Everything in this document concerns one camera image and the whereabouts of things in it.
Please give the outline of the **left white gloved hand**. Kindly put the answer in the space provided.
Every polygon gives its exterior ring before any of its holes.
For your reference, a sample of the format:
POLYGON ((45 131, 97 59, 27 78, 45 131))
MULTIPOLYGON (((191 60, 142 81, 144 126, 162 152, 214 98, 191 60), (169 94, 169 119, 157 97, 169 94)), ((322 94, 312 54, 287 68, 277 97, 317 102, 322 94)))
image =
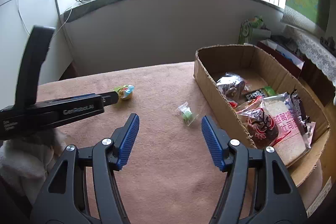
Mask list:
POLYGON ((5 140, 1 146, 1 178, 34 204, 54 164, 66 148, 58 129, 5 140))

